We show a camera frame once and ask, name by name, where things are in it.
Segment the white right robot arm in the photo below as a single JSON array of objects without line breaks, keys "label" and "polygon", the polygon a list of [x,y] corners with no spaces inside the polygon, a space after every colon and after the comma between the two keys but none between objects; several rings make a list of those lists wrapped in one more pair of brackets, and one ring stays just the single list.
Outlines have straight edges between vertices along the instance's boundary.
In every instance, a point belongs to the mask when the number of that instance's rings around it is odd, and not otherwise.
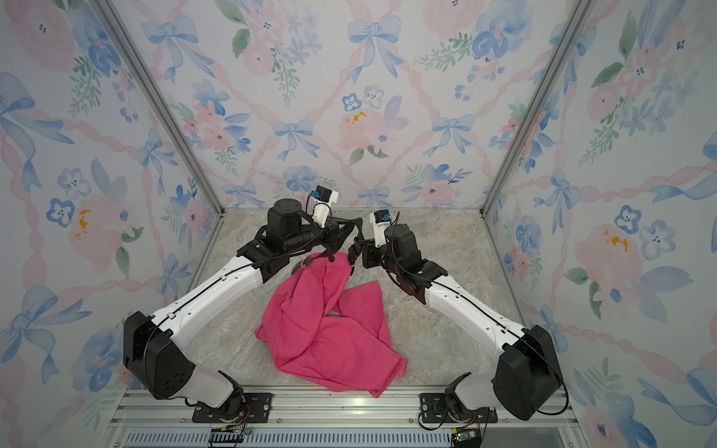
[{"label": "white right robot arm", "polygon": [[444,390],[453,418],[470,419],[491,406],[522,421],[544,416],[547,401],[567,387],[549,331],[511,321],[470,294],[444,267],[422,256],[407,225],[377,225],[373,234],[355,238],[350,262],[383,268],[403,292],[451,319],[491,356],[490,379],[464,373]]}]

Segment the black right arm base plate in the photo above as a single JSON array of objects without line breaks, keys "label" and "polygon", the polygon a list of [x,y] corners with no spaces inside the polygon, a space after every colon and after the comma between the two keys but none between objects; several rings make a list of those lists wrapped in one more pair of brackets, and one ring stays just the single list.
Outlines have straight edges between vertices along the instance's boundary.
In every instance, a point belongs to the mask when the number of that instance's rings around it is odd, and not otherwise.
[{"label": "black right arm base plate", "polygon": [[419,420],[422,424],[456,424],[461,426],[467,425],[469,422],[474,424],[495,424],[499,421],[496,410],[489,407],[479,408],[477,411],[468,412],[464,416],[452,413],[446,405],[446,394],[443,392],[421,393],[418,397]]}]

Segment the pink trousers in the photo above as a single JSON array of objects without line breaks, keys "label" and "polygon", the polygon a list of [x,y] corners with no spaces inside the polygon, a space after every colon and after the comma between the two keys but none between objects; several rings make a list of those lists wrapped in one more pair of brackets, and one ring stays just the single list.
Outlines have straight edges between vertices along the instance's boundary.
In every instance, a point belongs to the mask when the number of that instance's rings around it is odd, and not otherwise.
[{"label": "pink trousers", "polygon": [[353,270],[345,253],[312,259],[276,289],[255,335],[278,371],[378,398],[408,362],[392,347],[379,283],[348,287]]}]

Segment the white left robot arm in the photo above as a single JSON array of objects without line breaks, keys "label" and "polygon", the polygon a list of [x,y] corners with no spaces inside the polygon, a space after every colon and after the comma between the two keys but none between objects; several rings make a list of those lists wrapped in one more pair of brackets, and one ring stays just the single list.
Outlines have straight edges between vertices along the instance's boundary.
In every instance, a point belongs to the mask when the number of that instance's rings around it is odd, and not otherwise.
[{"label": "white left robot arm", "polygon": [[244,390],[231,376],[190,360],[192,339],[236,300],[262,286],[289,262],[321,246],[338,252],[360,218],[336,218],[330,203],[307,211],[296,200],[277,201],[254,238],[214,276],[151,315],[136,312],[123,325],[124,367],[155,399],[184,399],[224,421],[246,413]]}]

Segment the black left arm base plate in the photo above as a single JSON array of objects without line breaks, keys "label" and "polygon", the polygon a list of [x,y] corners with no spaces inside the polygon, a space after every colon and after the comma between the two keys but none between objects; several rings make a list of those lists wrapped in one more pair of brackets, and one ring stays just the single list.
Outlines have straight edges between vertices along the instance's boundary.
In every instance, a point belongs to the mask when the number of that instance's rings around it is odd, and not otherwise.
[{"label": "black left arm base plate", "polygon": [[219,407],[198,402],[194,405],[195,424],[266,424],[272,408],[271,393],[233,393]]}]

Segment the black leather belt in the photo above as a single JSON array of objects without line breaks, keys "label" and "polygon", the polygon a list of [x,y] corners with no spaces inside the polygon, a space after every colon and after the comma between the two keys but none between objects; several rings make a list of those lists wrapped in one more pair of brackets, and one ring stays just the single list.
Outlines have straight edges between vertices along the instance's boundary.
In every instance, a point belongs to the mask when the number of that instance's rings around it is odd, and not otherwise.
[{"label": "black leather belt", "polygon": [[311,235],[309,240],[291,254],[292,257],[306,255],[317,246],[322,246],[324,251],[319,255],[307,256],[303,261],[297,262],[291,269],[295,274],[301,267],[308,266],[314,259],[328,258],[334,261],[334,255],[343,247],[353,231],[357,232],[355,244],[349,248],[348,259],[354,264],[362,252],[360,241],[364,239],[362,218],[327,218],[324,227],[316,235]]}]

